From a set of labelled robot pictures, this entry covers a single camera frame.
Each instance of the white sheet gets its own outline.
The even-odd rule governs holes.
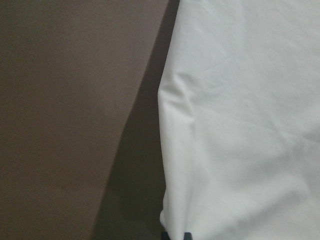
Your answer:
[[[320,1],[180,1],[159,91],[171,240],[320,239]]]

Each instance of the white cloth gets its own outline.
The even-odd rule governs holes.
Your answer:
[[[181,0],[158,103],[171,240],[320,239],[319,0]]]

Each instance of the brown wall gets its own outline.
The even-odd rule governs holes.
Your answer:
[[[1,1],[0,239],[90,238],[167,3]]]

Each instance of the dark object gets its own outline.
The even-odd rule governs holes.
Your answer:
[[[170,240],[170,237],[166,231],[161,233],[161,240]],[[185,232],[183,240],[192,240],[191,232]]]

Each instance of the beige wall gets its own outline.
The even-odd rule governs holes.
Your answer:
[[[0,239],[90,237],[167,2],[1,1]]]

